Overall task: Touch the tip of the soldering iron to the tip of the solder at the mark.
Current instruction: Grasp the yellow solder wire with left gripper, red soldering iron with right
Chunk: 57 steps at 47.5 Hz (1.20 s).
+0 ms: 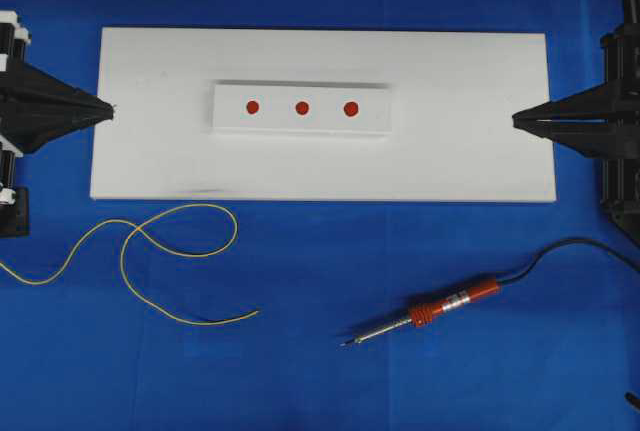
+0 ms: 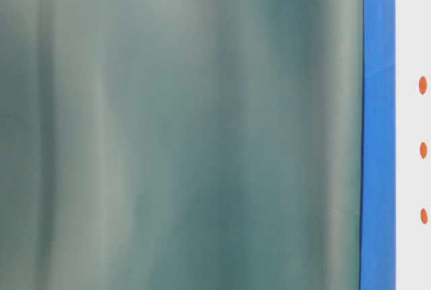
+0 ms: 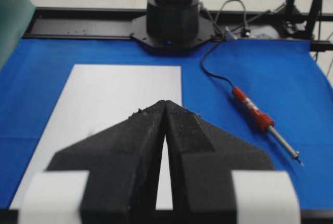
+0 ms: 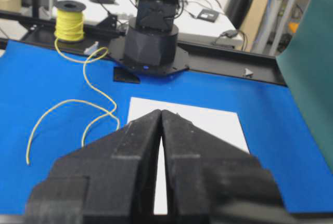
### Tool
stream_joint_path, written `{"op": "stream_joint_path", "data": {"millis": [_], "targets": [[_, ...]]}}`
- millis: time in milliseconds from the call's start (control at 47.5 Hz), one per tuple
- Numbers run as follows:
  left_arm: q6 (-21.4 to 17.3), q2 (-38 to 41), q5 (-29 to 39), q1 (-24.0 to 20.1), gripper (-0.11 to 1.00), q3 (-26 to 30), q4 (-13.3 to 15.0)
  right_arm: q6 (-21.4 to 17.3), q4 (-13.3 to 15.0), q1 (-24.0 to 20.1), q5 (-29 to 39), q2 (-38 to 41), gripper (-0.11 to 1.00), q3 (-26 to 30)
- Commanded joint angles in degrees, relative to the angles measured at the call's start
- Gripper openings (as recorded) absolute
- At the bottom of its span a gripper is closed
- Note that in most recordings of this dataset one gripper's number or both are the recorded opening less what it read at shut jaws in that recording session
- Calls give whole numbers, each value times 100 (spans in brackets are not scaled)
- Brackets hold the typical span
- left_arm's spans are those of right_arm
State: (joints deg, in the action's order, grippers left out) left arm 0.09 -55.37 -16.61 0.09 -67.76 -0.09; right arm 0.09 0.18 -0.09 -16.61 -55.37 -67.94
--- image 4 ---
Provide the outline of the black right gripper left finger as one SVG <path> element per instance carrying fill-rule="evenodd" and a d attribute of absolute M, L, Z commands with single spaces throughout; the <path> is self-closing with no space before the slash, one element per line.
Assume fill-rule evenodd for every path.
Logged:
<path fill-rule="evenodd" d="M 153 215 L 161 111 L 58 158 L 32 190 L 26 223 L 137 223 Z"/>

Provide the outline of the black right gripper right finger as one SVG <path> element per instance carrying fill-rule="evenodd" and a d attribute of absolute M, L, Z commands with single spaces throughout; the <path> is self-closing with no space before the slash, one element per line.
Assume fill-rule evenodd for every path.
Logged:
<path fill-rule="evenodd" d="M 259 160 L 164 110 L 163 144 L 172 211 L 187 223 L 293 223 Z"/>

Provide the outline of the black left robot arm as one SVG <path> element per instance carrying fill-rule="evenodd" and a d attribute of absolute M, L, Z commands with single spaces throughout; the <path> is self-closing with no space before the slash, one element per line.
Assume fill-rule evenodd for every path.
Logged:
<path fill-rule="evenodd" d="M 182 0 L 136 0 L 137 15 L 126 35 L 112 39 L 110 58 L 132 73 L 167 76 L 188 70 L 189 54 L 178 46 L 174 24 L 184 9 Z"/>

